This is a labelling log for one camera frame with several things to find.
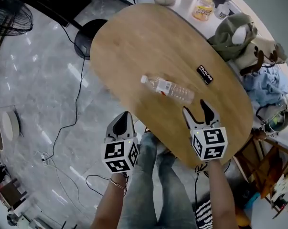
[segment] wrist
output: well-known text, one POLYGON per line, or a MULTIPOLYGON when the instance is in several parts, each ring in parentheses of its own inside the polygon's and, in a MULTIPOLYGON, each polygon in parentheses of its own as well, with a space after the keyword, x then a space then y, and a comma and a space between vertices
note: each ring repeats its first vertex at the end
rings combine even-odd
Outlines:
POLYGON ((126 178, 122 173, 115 173, 111 176, 112 181, 120 184, 122 187, 126 186, 126 178))

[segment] striped cloth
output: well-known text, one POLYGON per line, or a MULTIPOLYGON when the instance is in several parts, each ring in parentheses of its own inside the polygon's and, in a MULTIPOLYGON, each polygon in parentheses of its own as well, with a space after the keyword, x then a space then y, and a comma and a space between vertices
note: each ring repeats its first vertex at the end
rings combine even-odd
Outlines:
POLYGON ((202 204, 196 210, 195 217, 196 217, 198 229, 212 229, 213 228, 211 200, 202 204))

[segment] gray tile floor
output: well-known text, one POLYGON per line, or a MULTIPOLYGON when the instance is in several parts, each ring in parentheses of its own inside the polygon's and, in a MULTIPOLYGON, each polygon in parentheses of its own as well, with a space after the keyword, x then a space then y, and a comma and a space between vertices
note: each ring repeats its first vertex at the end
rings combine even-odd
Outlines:
MULTIPOLYGON (((93 0, 76 20, 84 24, 92 19, 110 19, 124 7, 126 5, 118 0, 93 0)), ((85 178, 90 174, 110 176, 100 160, 100 144, 107 125, 125 109, 89 70, 89 61, 85 61, 78 122, 61 132, 54 150, 53 161, 59 170, 56 172, 53 162, 47 167, 43 165, 41 153, 51 154, 60 127, 75 121, 75 98, 83 60, 76 55, 74 46, 57 22, 33 8, 30 10, 33 30, 5 38, 0 49, 0 107, 15 105, 23 134, 13 144, 4 139, 0 160, 29 192, 34 204, 27 212, 30 216, 39 214, 54 228, 60 226, 53 220, 59 224, 67 221, 67 228, 75 224, 88 228, 101 197, 87 187, 85 178)), ((69 26, 66 30, 75 38, 75 28, 69 26)), ((11 108, 0 109, 0 115, 11 108)), ((135 123, 135 128, 139 136, 144 131, 140 121, 135 123)), ((174 169, 194 202, 194 171, 179 161, 174 169)), ((234 164, 227 174, 235 182, 240 178, 234 164)), ((156 172, 153 180, 156 213, 159 214, 162 196, 156 172)), ((107 182, 99 178, 90 177, 88 183, 101 193, 107 186, 107 182)), ((198 198, 208 190, 208 178, 201 174, 198 198)))

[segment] leg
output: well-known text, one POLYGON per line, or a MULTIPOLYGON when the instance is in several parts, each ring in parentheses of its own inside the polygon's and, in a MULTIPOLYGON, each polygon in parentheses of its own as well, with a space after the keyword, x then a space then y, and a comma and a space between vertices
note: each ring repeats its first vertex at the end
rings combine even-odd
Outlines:
POLYGON ((139 157, 133 170, 132 182, 124 199, 118 224, 119 229, 146 229, 157 224, 152 182, 157 142, 158 139, 152 133, 146 133, 142 137, 139 157))
POLYGON ((171 153, 158 156, 157 165, 163 188, 163 208, 159 225, 169 229, 196 228, 195 216, 185 187, 172 169, 175 156, 171 153))

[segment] oval table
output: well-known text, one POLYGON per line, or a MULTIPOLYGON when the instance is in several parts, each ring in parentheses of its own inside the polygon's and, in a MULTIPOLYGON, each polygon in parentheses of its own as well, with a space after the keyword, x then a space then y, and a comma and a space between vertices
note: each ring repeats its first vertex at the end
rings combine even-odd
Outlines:
POLYGON ((228 161, 247 140, 253 112, 250 99, 218 53, 194 28, 170 9, 155 4, 129 6, 96 34, 91 68, 121 104, 136 115, 184 164, 201 162, 191 147, 183 105, 150 91, 142 75, 160 76, 195 92, 187 105, 203 121, 200 99, 217 110, 226 127, 228 161), (206 85, 196 69, 203 65, 213 77, 206 85))

